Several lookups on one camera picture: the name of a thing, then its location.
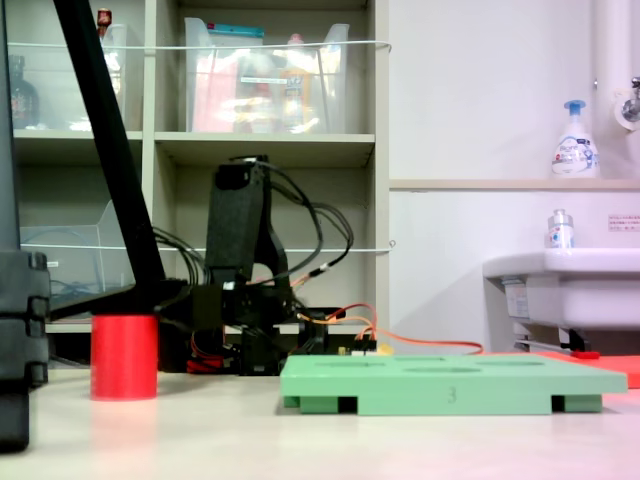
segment circular hole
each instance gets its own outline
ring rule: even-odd
[[[404,370],[412,373],[477,373],[482,371],[479,368],[465,367],[416,367],[405,368]]]
[[[442,357],[403,357],[403,356],[398,356],[395,357],[395,359],[399,362],[407,362],[407,363],[411,363],[411,362],[444,362],[444,358]]]
[[[374,362],[324,362],[317,363],[319,367],[348,367],[348,368],[358,368],[358,367],[384,367],[384,363],[374,363]]]
[[[476,365],[487,365],[489,367],[533,367],[536,365],[544,365],[544,362],[531,362],[531,361],[518,361],[518,360],[486,360],[483,362],[476,362]]]

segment pipe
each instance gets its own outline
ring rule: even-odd
[[[628,131],[616,119],[616,112],[631,98],[632,0],[594,0],[594,3],[593,46],[598,79],[594,136],[603,176],[628,178],[636,176],[636,167],[629,152]]]

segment table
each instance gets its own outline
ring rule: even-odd
[[[32,412],[2,480],[640,478],[640,390],[602,414],[301,416],[278,378],[161,374],[158,399],[103,403],[87,370],[55,370]]]

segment green board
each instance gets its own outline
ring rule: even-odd
[[[599,412],[621,373],[537,355],[294,355],[280,375],[301,413],[508,415]]]

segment clear plastic container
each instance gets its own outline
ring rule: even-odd
[[[346,133],[346,45],[215,50],[202,20],[185,29],[187,46],[202,47],[187,50],[187,131]],[[325,42],[348,31],[334,25]]]
[[[20,240],[47,256],[52,307],[134,283],[112,202],[96,225],[22,227]]]
[[[140,42],[127,25],[111,25],[103,40],[104,56],[125,128],[136,131],[142,129],[144,53],[118,48],[133,45]],[[24,59],[23,79],[35,89],[38,103],[36,114],[16,128],[91,131],[67,49],[10,46],[9,55]],[[12,98],[14,110],[16,103]]]

